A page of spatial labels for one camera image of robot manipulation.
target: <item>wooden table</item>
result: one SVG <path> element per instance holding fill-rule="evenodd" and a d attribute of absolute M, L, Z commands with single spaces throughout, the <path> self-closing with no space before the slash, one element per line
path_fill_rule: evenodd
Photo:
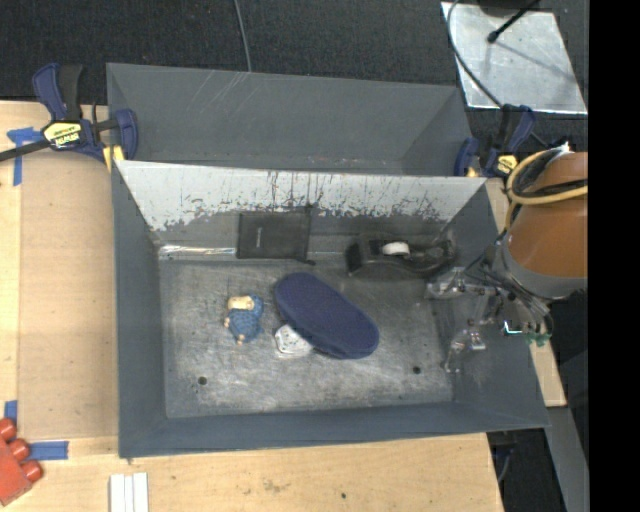
<path fill-rule="evenodd" d="M 38 103 L 0 101 L 0 150 L 13 147 L 8 130 L 48 121 Z M 503 510 L 482 433 L 120 459 L 108 170 L 50 150 L 23 159 L 20 186 L 13 169 L 0 164 L 0 402 L 18 399 L 28 442 L 69 440 L 69 459 L 43 461 L 9 510 L 107 511 L 109 476 L 136 472 L 148 474 L 152 512 Z M 550 347 L 532 351 L 546 404 L 565 405 Z"/>

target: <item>white object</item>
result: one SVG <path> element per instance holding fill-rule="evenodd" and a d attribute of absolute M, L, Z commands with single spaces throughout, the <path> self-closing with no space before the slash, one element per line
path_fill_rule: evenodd
<path fill-rule="evenodd" d="M 301 357 L 313 350 L 313 345 L 288 324 L 276 331 L 275 338 L 278 351 L 283 357 Z"/>
<path fill-rule="evenodd" d="M 409 244 L 406 242 L 390 242 L 382 246 L 382 254 L 385 256 L 409 256 Z"/>
<path fill-rule="evenodd" d="M 109 477 L 109 512 L 149 512 L 146 473 L 119 473 Z"/>

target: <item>yellow cable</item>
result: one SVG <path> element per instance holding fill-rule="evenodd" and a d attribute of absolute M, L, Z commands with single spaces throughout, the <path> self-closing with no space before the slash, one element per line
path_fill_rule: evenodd
<path fill-rule="evenodd" d="M 102 154 L 104 155 L 104 162 L 107 164 L 107 171 L 109 171 L 109 173 L 111 173 L 112 158 L 115 158 L 116 160 L 126 160 L 122 146 L 119 144 L 116 144 L 115 146 L 105 146 L 102 150 Z"/>
<path fill-rule="evenodd" d="M 520 162 L 517 167 L 509 173 L 509 177 L 507 178 L 506 192 L 507 197 L 510 200 L 509 208 L 507 209 L 507 218 L 505 221 L 505 229 L 509 229 L 511 226 L 511 217 L 513 215 L 513 211 L 515 210 L 518 204 L 523 205 L 540 205 L 540 204 L 549 204 L 549 203 L 557 203 L 558 201 L 565 201 L 567 199 L 573 199 L 574 197 L 580 197 L 586 195 L 588 193 L 588 185 L 584 185 L 583 187 L 567 190 L 565 192 L 559 192 L 557 194 L 550 194 L 548 196 L 542 197 L 523 197 L 516 194 L 513 191 L 513 182 L 515 178 L 522 170 L 529 165 L 534 160 L 537 160 L 543 154 L 547 153 L 550 150 L 543 150 L 534 153 L 533 155 L 528 156 L 522 162 Z"/>

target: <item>blue tape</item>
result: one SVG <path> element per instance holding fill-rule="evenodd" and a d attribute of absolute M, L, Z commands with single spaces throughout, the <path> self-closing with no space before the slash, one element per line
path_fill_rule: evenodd
<path fill-rule="evenodd" d="M 18 424 L 18 401 L 11 400 L 4 403 L 4 418 L 9 418 L 13 422 Z"/>
<path fill-rule="evenodd" d="M 42 134 L 34 130 L 33 127 L 18 128 L 17 130 L 9 130 L 7 137 L 16 147 L 22 146 L 25 142 L 38 142 L 42 140 Z M 22 183 L 22 157 L 18 156 L 13 164 L 13 186 L 16 187 Z"/>
<path fill-rule="evenodd" d="M 66 460 L 69 458 L 69 441 L 40 441 L 29 443 L 31 453 L 26 460 Z"/>
<path fill-rule="evenodd" d="M 4 418 L 13 420 L 18 425 L 18 401 L 4 403 Z M 26 460 L 66 460 L 69 458 L 69 441 L 39 441 L 27 443 L 30 454 Z"/>

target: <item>black floor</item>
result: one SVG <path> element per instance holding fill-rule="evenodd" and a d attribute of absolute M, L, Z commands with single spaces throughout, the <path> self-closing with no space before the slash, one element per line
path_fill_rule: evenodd
<path fill-rule="evenodd" d="M 524 0 L 482 1 L 517 8 Z M 459 85 L 435 0 L 239 0 L 253 71 Z M 82 103 L 106 104 L 107 62 L 247 70 L 232 0 L 5 2 L 0 17 L 0 98 L 33 100 L 31 76 L 49 62 L 85 66 Z M 589 101 L 589 0 L 542 0 L 556 15 L 576 80 Z M 495 134 L 497 111 L 469 109 L 476 137 Z M 588 151 L 588 120 L 540 114 L 536 133 Z M 523 152 L 539 150 L 527 141 Z M 586 349 L 586 298 L 554 307 L 559 364 Z M 588 394 L 575 404 L 588 456 Z M 502 470 L 505 439 L 490 436 Z M 507 512 L 564 510 L 543 431 L 515 433 L 502 479 Z"/>

